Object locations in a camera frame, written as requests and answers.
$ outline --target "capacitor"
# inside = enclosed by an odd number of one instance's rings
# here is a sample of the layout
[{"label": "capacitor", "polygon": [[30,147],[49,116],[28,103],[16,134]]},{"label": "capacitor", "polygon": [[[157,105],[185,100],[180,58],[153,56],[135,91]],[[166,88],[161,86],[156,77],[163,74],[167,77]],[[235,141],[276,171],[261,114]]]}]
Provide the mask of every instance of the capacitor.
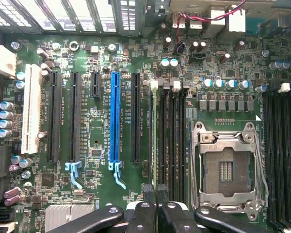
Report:
[{"label": "capacitor", "polygon": [[0,120],[0,128],[1,129],[10,129],[13,123],[10,120]]},{"label": "capacitor", "polygon": [[19,194],[20,194],[20,188],[14,187],[13,189],[6,191],[3,195],[4,195],[4,198],[11,198]]},{"label": "capacitor", "polygon": [[221,79],[217,79],[213,82],[212,84],[214,89],[219,89],[222,87],[222,80]]},{"label": "capacitor", "polygon": [[238,88],[240,90],[245,90],[246,88],[248,88],[248,86],[249,86],[249,82],[247,80],[244,80],[238,84]]},{"label": "capacitor", "polygon": [[38,133],[38,138],[46,138],[48,136],[48,132],[47,131],[43,131],[43,132],[39,132]]},{"label": "capacitor", "polygon": [[239,41],[237,43],[237,45],[235,45],[235,47],[233,48],[233,50],[235,52],[237,52],[237,51],[241,50],[243,47],[244,47],[244,41],[241,40],[241,41]]},{"label": "capacitor", "polygon": [[41,69],[47,70],[48,72],[52,71],[46,63],[42,63],[40,67]]},{"label": "capacitor", "polygon": [[32,159],[30,159],[30,158],[22,159],[22,160],[19,162],[19,166],[20,166],[21,168],[30,167],[31,165],[32,165]]},{"label": "capacitor", "polygon": [[275,61],[269,64],[271,70],[276,70],[282,68],[282,61]]},{"label": "capacitor", "polygon": [[190,48],[189,48],[189,51],[193,52],[193,51],[196,50],[197,47],[198,47],[198,42],[197,42],[197,41],[194,41],[194,42],[191,44],[191,46],[190,46]]},{"label": "capacitor", "polygon": [[31,176],[31,172],[29,171],[24,171],[20,174],[21,178],[23,179],[28,179]]},{"label": "capacitor", "polygon": [[52,44],[52,48],[53,48],[54,51],[58,51],[58,50],[60,50],[60,44],[57,43],[57,42],[54,42]]},{"label": "capacitor", "polygon": [[159,34],[165,34],[167,31],[167,26],[165,23],[161,23],[160,24],[160,28],[159,28]]},{"label": "capacitor", "polygon": [[37,54],[42,58],[42,59],[48,59],[49,55],[41,48],[37,48]]},{"label": "capacitor", "polygon": [[225,87],[230,90],[236,86],[236,81],[235,80],[229,80],[228,82],[225,83]]},{"label": "capacitor", "polygon": [[205,42],[200,42],[199,45],[196,48],[196,51],[197,52],[201,52],[205,48],[205,46],[206,46]]},{"label": "capacitor", "polygon": [[12,130],[0,130],[0,138],[6,138],[6,137],[11,137],[12,136]]},{"label": "capacitor", "polygon": [[163,47],[164,48],[168,48],[170,46],[170,44],[171,44],[171,38],[170,37],[166,37],[164,39]]},{"label": "capacitor", "polygon": [[25,77],[26,77],[26,74],[25,74],[24,72],[18,72],[18,73],[16,74],[16,78],[17,78],[18,80],[23,81],[23,80],[25,80]]},{"label": "capacitor", "polygon": [[45,81],[47,81],[47,82],[49,81],[49,72],[47,70],[43,70],[41,72],[41,75]]},{"label": "capacitor", "polygon": [[175,69],[178,66],[178,60],[177,59],[171,59],[169,62],[169,67],[171,69]]},{"label": "capacitor", "polygon": [[19,162],[20,162],[22,159],[24,159],[23,156],[20,156],[20,155],[13,155],[12,158],[11,158],[11,163],[17,165],[17,164],[19,164]]},{"label": "capacitor", "polygon": [[221,58],[220,58],[220,63],[224,64],[225,62],[227,62],[229,60],[229,58],[231,57],[231,55],[229,53],[224,54]]},{"label": "capacitor", "polygon": [[19,171],[22,170],[22,168],[18,165],[12,164],[9,166],[9,172],[15,172],[15,171]]},{"label": "capacitor", "polygon": [[266,90],[267,90],[267,87],[264,85],[256,87],[256,92],[258,92],[258,93],[263,93]]},{"label": "capacitor", "polygon": [[168,66],[169,66],[169,60],[166,58],[162,59],[162,61],[160,63],[160,67],[162,69],[166,69]]},{"label": "capacitor", "polygon": [[115,46],[115,44],[109,44],[109,46],[108,46],[108,50],[109,50],[110,52],[114,52],[114,51],[116,51],[116,46]]},{"label": "capacitor", "polygon": [[17,81],[16,82],[16,88],[17,89],[24,89],[25,88],[25,82],[24,81]]},{"label": "capacitor", "polygon": [[10,120],[13,117],[13,113],[12,112],[8,112],[8,111],[0,111],[0,119],[3,120]]},{"label": "capacitor", "polygon": [[14,196],[14,197],[12,197],[12,198],[9,198],[9,199],[5,200],[5,201],[4,201],[4,204],[5,204],[6,206],[10,206],[10,205],[15,204],[15,203],[18,202],[19,200],[20,200],[20,196],[17,195],[17,196]]},{"label": "capacitor", "polygon": [[211,79],[205,79],[205,80],[202,82],[202,87],[203,87],[204,89],[208,89],[209,87],[211,87],[211,84],[212,84]]},{"label": "capacitor", "polygon": [[2,109],[2,110],[8,110],[8,111],[10,111],[10,110],[13,109],[13,107],[14,107],[14,104],[11,103],[11,102],[2,101],[0,103],[0,109]]}]

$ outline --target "green circuit board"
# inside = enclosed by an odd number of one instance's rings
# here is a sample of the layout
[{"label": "green circuit board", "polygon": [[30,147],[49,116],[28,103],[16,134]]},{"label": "green circuit board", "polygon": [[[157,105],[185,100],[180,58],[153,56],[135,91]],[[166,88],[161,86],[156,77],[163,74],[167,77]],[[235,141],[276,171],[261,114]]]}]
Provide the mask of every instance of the green circuit board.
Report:
[{"label": "green circuit board", "polygon": [[[164,36],[155,34],[149,38],[117,38],[117,37],[81,37],[59,35],[10,35],[7,38],[7,48],[17,41],[22,44],[22,49],[17,51],[17,72],[25,72],[26,64],[40,64],[41,59],[36,50],[44,47],[56,64],[53,70],[57,70],[62,77],[61,101],[61,125],[60,125],[60,152],[57,163],[48,162],[47,141],[40,140],[39,153],[25,155],[32,158],[33,166],[28,168],[31,172],[29,179],[22,179],[21,172],[11,175],[11,187],[21,188],[21,201],[10,207],[0,206],[0,209],[15,209],[19,233],[44,232],[45,209],[50,205],[63,204],[92,204],[94,209],[107,203],[126,208],[129,202],[142,200],[142,185],[152,183],[151,152],[149,143],[153,134],[150,130],[153,123],[150,117],[151,92],[150,82],[157,78],[170,80],[179,79],[188,81],[188,89],[185,100],[185,126],[186,150],[190,148],[191,127],[201,121],[208,130],[214,131],[242,131],[245,124],[252,122],[259,133],[260,143],[263,145],[263,108],[261,94],[255,91],[257,86],[266,84],[270,79],[291,79],[291,69],[286,71],[272,71],[268,67],[270,62],[276,60],[288,60],[291,55],[291,35],[282,35],[273,39],[260,39],[257,36],[244,37],[245,48],[234,52],[233,46],[216,45],[215,40],[203,40],[207,46],[203,50],[206,59],[202,62],[190,60],[190,53],[175,55],[174,47],[163,49]],[[200,41],[198,37],[183,38],[190,45],[192,41]],[[69,49],[69,43],[77,41],[80,48],[73,52]],[[57,42],[61,45],[59,51],[54,51],[51,44]],[[116,52],[109,52],[108,45],[115,44]],[[88,45],[98,46],[98,53],[86,51]],[[264,57],[262,52],[269,50],[270,55]],[[225,64],[219,63],[222,52],[229,52],[231,59]],[[161,69],[160,61],[163,58],[176,58],[176,69]],[[90,72],[101,74],[101,98],[94,99],[90,96],[91,82]],[[108,170],[108,151],[110,146],[110,98],[111,98],[111,71],[121,74],[121,111],[120,111],[120,160],[122,161],[121,180],[126,189],[117,185],[113,173]],[[77,190],[70,182],[70,174],[65,171],[65,163],[68,162],[67,142],[69,140],[69,91],[71,86],[70,73],[79,72],[82,77],[81,91],[81,130],[80,130],[80,161],[79,178],[77,182],[82,185],[85,194],[78,197],[73,195]],[[131,74],[140,73],[142,84],[140,85],[140,158],[139,162],[131,162],[130,134],[131,134]],[[237,83],[248,80],[249,87],[246,90],[235,88],[227,90],[220,88],[205,90],[201,84],[205,79],[212,81],[222,79],[223,82],[235,80]],[[4,100],[15,104],[13,136],[2,140],[2,144],[11,144],[21,140],[22,129],[22,103],[16,101],[19,90],[15,87],[16,81],[5,80]],[[40,131],[47,131],[49,92],[48,82],[43,81],[41,89],[41,120]],[[250,101],[252,108],[235,111],[221,111],[218,107],[213,110],[202,110],[200,100],[210,101]],[[185,194],[184,201],[190,206],[189,192],[189,152],[185,162]],[[42,196],[43,202],[36,207],[32,204],[34,195]],[[246,215],[237,215],[249,221]],[[266,214],[260,212],[253,224],[267,228]]]}]

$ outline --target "white pci slot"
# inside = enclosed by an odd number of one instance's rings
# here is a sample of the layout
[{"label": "white pci slot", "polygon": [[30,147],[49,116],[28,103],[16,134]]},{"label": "white pci slot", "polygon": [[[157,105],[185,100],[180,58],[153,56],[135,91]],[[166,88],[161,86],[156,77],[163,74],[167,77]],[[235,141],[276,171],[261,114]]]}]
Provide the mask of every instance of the white pci slot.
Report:
[{"label": "white pci slot", "polygon": [[40,130],[41,111],[41,75],[37,65],[26,65],[23,108],[23,129],[21,153],[34,154],[39,151],[38,133]]}]

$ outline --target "white connector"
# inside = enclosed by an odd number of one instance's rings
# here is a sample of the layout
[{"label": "white connector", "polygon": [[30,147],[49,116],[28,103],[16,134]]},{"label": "white connector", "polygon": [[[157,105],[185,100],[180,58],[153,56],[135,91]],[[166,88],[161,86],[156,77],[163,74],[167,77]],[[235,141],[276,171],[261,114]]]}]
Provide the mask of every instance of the white connector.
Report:
[{"label": "white connector", "polygon": [[16,54],[0,45],[0,74],[15,79],[16,74]]},{"label": "white connector", "polygon": [[40,130],[41,111],[41,75],[37,65],[26,65],[24,111],[21,153],[34,154],[39,151],[38,133]]}]

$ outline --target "blue pci express slot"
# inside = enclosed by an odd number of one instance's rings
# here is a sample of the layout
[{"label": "blue pci express slot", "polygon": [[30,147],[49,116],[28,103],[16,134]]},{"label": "blue pci express slot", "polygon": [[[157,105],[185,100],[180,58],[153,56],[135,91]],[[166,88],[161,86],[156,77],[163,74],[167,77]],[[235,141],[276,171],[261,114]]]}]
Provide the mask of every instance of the blue pci express slot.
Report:
[{"label": "blue pci express slot", "polygon": [[121,75],[119,72],[111,73],[111,116],[110,116],[110,153],[109,170],[114,172],[115,182],[126,189],[120,182],[122,162],[120,161],[120,107],[121,107]]}]

